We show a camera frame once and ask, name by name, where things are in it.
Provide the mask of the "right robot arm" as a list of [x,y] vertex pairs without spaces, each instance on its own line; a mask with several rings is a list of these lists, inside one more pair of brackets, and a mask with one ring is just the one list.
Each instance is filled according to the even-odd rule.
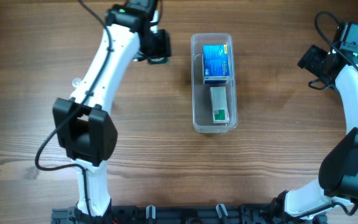
[[353,216],[358,210],[358,52],[327,52],[313,45],[298,66],[340,94],[347,131],[322,161],[316,180],[272,200],[267,221],[319,223],[320,215],[336,207]]

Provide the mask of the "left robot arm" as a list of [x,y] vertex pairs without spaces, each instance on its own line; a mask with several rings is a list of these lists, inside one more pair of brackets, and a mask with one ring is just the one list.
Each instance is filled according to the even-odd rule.
[[111,119],[114,96],[132,60],[164,63],[171,56],[169,34],[158,28],[160,1],[126,1],[105,15],[99,48],[69,99],[56,99],[53,117],[59,145],[78,174],[80,199],[72,218],[108,223],[111,197],[107,161],[117,143]]

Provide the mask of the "green Zam-Buk box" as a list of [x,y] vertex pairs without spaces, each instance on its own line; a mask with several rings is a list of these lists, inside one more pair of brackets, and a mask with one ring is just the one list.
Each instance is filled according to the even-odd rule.
[[168,57],[148,59],[148,63],[149,63],[149,64],[152,64],[152,65],[165,64],[165,63],[168,63],[168,62],[169,62]]

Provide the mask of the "white lotion bottle clear cap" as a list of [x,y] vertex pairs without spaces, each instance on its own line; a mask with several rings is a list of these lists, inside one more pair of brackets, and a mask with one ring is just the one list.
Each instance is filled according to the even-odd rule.
[[74,78],[71,82],[73,88],[78,88],[82,82],[82,79],[80,78]]

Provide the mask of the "white green medicine box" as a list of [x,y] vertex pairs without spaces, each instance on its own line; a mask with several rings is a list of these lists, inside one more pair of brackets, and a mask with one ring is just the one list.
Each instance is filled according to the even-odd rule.
[[213,123],[228,123],[229,110],[227,107],[226,87],[217,86],[209,89],[213,112]]

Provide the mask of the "blue plaster box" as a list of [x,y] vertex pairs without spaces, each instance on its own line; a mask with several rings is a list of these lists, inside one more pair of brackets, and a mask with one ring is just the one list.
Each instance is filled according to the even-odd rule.
[[229,79],[228,53],[227,44],[203,46],[203,79],[205,82],[226,82]]

